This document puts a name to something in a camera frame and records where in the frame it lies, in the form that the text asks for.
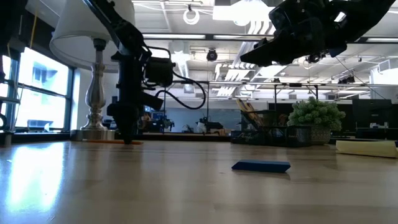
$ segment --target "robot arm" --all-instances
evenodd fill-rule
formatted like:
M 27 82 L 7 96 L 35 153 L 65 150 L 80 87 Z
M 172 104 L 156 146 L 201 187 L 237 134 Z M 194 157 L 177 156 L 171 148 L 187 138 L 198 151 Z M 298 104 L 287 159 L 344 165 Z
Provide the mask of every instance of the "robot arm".
M 119 62 L 119 83 L 116 86 L 119 89 L 119 96 L 118 102 L 108 106 L 107 114 L 114 118 L 126 144 L 131 142 L 143 105 L 155 110 L 161 109 L 163 100 L 158 98 L 160 93 L 170 95 L 182 106 L 191 110 L 199 109 L 205 104 L 206 93 L 203 87 L 194 80 L 174 73 L 175 63 L 171 61 L 171 53 L 167 49 L 146 46 L 141 32 L 114 10 L 114 2 L 108 0 L 83 0 L 83 2 L 105 26 L 118 48 L 112 59 Z M 169 53 L 169 58 L 152 57 L 150 49 L 165 50 Z M 204 98 L 200 106 L 196 108 L 187 106 L 167 90 L 160 90 L 155 96 L 143 91 L 154 90 L 153 86 L 164 88 L 170 86 L 173 75 L 195 83 L 201 88 Z
M 336 57 L 374 27 L 395 0 L 286 0 L 269 13 L 276 28 L 274 39 L 261 40 L 255 49 L 241 56 L 242 62 L 269 66 L 282 65 L 308 56 L 310 63 L 325 54 Z M 346 14 L 335 22 L 337 15 Z

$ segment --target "blue block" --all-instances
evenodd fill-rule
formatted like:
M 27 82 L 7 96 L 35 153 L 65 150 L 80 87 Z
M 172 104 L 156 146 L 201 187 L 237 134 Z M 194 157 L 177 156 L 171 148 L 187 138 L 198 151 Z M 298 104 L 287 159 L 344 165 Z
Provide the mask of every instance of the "blue block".
M 257 161 L 243 159 L 232 166 L 232 170 L 248 170 L 257 172 L 276 172 L 285 173 L 290 168 L 288 162 L 277 161 Z

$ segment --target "black cable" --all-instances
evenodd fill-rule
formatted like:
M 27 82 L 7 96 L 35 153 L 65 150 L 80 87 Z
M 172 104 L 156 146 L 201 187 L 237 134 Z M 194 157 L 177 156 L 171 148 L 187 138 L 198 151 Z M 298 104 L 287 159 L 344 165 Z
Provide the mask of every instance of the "black cable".
M 169 59 L 170 59 L 170 60 L 172 59 L 172 54 L 171 54 L 171 52 L 170 52 L 168 49 L 165 49 L 165 48 L 162 48 L 162 47 L 152 47 L 152 46 L 146 46 L 146 47 L 147 47 L 148 49 L 165 50 L 165 51 L 169 54 Z M 168 94 L 169 96 L 171 96 L 175 101 L 177 101 L 179 104 L 181 104 L 183 107 L 185 107 L 185 108 L 187 108 L 187 109 L 190 109 L 190 110 L 197 110 L 197 109 L 202 108 L 203 105 L 205 105 L 205 103 L 206 103 L 206 91 L 205 91 L 205 89 L 202 87 L 202 85 L 201 85 L 200 83 L 196 82 L 195 80 L 192 80 L 192 79 L 190 79 L 190 78 L 186 78 L 186 77 L 183 77 L 183 76 L 181 76 L 181 75 L 178 75 L 178 74 L 175 73 L 174 71 L 173 71 L 173 74 L 174 74 L 176 77 L 181 78 L 182 80 L 185 80 L 185 81 L 188 81 L 188 82 L 193 82 L 194 84 L 196 84 L 197 86 L 199 86 L 199 88 L 200 88 L 201 91 L 203 92 L 203 102 L 201 103 L 201 105 L 200 105 L 200 106 L 197 106 L 197 107 L 188 106 L 188 105 L 186 105 L 185 103 L 183 103 L 182 101 L 180 101 L 176 96 L 174 96 L 173 93 L 171 93 L 171 92 L 169 92 L 169 91 L 167 91 L 167 90 L 160 90 L 160 91 L 158 91 L 158 92 L 156 93 L 155 96 L 156 96 L 156 97 L 159 97 L 159 95 L 160 95 L 161 93 L 166 93 L 166 94 Z
M 168 94 L 169 96 L 171 96 L 175 101 L 177 101 L 179 104 L 181 104 L 183 107 L 185 107 L 185 108 L 187 108 L 187 109 L 190 109 L 190 110 L 197 110 L 197 109 L 202 108 L 203 105 L 205 105 L 205 103 L 206 103 L 206 91 L 205 91 L 205 89 L 202 87 L 202 85 L 201 85 L 200 83 L 196 82 L 195 80 L 192 80 L 192 79 L 190 79 L 190 78 L 186 78 L 186 77 L 183 77 L 183 76 L 181 76 L 181 75 L 178 75 L 178 74 L 176 74 L 174 71 L 173 71 L 173 74 L 174 74 L 176 77 L 181 78 L 182 80 L 189 81 L 189 82 L 193 82 L 194 84 L 196 84 L 197 86 L 199 86 L 199 88 L 200 88 L 201 91 L 203 92 L 203 101 L 202 101 L 201 105 L 199 105 L 199 106 L 197 106 L 197 107 L 188 106 L 188 105 L 186 105 L 185 103 L 183 103 L 182 101 L 180 101 L 176 96 L 174 96 L 173 93 L 171 93 L 171 92 L 169 92 L 169 91 L 167 91 L 167 90 L 160 90 L 160 91 L 158 91 L 158 92 L 156 93 L 155 96 L 158 97 L 161 93 L 166 93 L 166 94 Z

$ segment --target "cable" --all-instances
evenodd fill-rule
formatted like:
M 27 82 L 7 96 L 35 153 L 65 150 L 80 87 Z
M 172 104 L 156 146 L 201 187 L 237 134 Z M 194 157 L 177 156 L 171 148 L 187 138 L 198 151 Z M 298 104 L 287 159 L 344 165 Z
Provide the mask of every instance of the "cable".
M 182 101 L 180 101 L 176 96 L 174 96 L 171 92 L 169 92 L 169 91 L 167 91 L 167 90 L 160 90 L 160 91 L 158 91 L 158 92 L 156 93 L 155 96 L 156 96 L 156 97 L 159 97 L 159 95 L 160 95 L 161 93 L 166 93 L 166 94 L 168 94 L 169 96 L 171 96 L 173 99 L 175 99 L 175 101 L 177 101 L 179 104 L 181 104 L 183 107 L 185 107 L 185 108 L 187 108 L 187 109 L 190 109 L 190 110 L 197 110 L 197 109 L 202 108 L 203 105 L 205 105 L 205 103 L 206 103 L 206 91 L 205 91 L 205 89 L 202 87 L 202 85 L 201 85 L 200 83 L 196 82 L 195 80 L 192 80 L 192 79 L 186 78 L 186 77 L 182 77 L 182 76 L 176 74 L 174 71 L 173 71 L 173 74 L 174 74 L 176 77 L 179 77 L 179 78 L 181 78 L 181 79 L 183 79 L 183 80 L 185 80 L 185 81 L 193 82 L 194 84 L 196 84 L 197 86 L 199 86 L 199 88 L 200 88 L 201 91 L 203 92 L 203 101 L 202 101 L 201 105 L 199 105 L 199 106 L 197 106 L 197 107 L 188 106 L 188 105 L 186 105 L 185 103 L 183 103 Z
M 192 19 L 188 19 L 188 13 L 191 12 L 191 11 L 195 13 L 195 17 L 192 18 Z M 190 11 L 189 9 L 187 9 L 187 10 L 184 12 L 184 15 L 182 16 L 182 18 L 184 19 L 184 22 L 185 22 L 186 24 L 188 24 L 188 25 L 195 25 L 195 24 L 197 24 L 197 23 L 199 22 L 199 20 L 200 20 L 199 11 L 196 10 L 196 9 L 192 9 L 191 11 Z
M 33 39 L 35 37 L 35 31 L 36 31 L 36 23 L 37 23 L 37 9 L 35 11 L 35 19 L 33 20 L 32 35 L 30 36 L 30 45 L 29 45 L 30 49 L 32 49 L 33 46 Z
M 345 67 L 345 69 L 347 69 L 348 72 L 350 72 L 350 74 L 352 74 L 355 78 L 357 78 L 361 83 L 363 83 L 363 85 L 365 85 L 366 87 L 368 87 L 370 90 L 372 90 L 373 92 L 375 92 L 375 94 L 379 95 L 381 98 L 383 98 L 384 100 L 385 97 L 380 95 L 376 90 L 373 90 L 370 86 L 368 86 L 368 84 L 366 84 L 364 81 L 362 81 L 360 78 L 358 78 L 353 72 L 351 72 L 350 69 L 348 69 L 337 57 L 336 57 L 337 61 L 339 61 L 339 63 Z
M 165 49 L 165 48 L 162 48 L 162 47 L 152 47 L 152 46 L 147 46 L 147 48 L 148 48 L 148 49 L 165 50 L 165 51 L 169 54 L 169 59 L 171 60 L 171 58 L 172 58 L 172 54 L 171 54 L 171 52 L 170 52 L 168 49 Z M 156 97 L 159 97 L 159 95 L 160 95 L 161 93 L 166 93 L 166 94 L 168 94 L 169 96 L 171 96 L 173 99 L 175 99 L 175 101 L 177 101 L 179 104 L 181 104 L 183 107 L 185 107 L 185 108 L 187 108 L 187 109 L 190 109 L 190 110 L 197 110 L 197 109 L 202 108 L 203 105 L 205 105 L 205 103 L 206 103 L 206 91 L 205 91 L 205 89 L 203 88 L 203 86 L 202 86 L 200 83 L 196 82 L 195 80 L 192 80 L 192 79 L 190 79 L 190 78 L 186 78 L 186 77 L 183 77 L 183 76 L 181 76 L 181 75 L 176 74 L 174 71 L 173 71 L 173 74 L 174 74 L 176 77 L 181 78 L 182 80 L 189 81 L 189 82 L 193 82 L 194 84 L 196 84 L 197 86 L 199 86 L 199 88 L 200 88 L 201 91 L 203 92 L 203 102 L 201 103 L 201 105 L 200 105 L 200 106 L 197 106 L 197 107 L 188 106 L 188 105 L 186 105 L 185 103 L 183 103 L 182 101 L 180 101 L 176 96 L 174 96 L 171 92 L 169 92 L 169 91 L 167 91 L 167 90 L 160 90 L 160 91 L 158 91 L 158 92 L 155 94 L 155 96 L 156 96 Z
M 204 10 L 198 9 L 199 12 L 203 13 L 203 14 L 207 14 L 207 15 L 213 15 L 212 13 L 209 12 L 205 12 Z

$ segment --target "orange object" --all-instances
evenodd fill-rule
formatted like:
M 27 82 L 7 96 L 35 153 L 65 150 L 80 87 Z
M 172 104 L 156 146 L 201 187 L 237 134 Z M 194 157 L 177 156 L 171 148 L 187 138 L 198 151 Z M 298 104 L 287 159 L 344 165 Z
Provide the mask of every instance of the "orange object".
M 89 143 L 124 144 L 124 141 L 122 141 L 122 140 L 88 140 L 88 139 L 84 139 L 83 142 L 89 142 Z M 135 142 L 135 141 L 132 141 L 131 144 L 133 144 L 133 145 L 141 145 L 141 144 L 143 144 L 143 142 Z

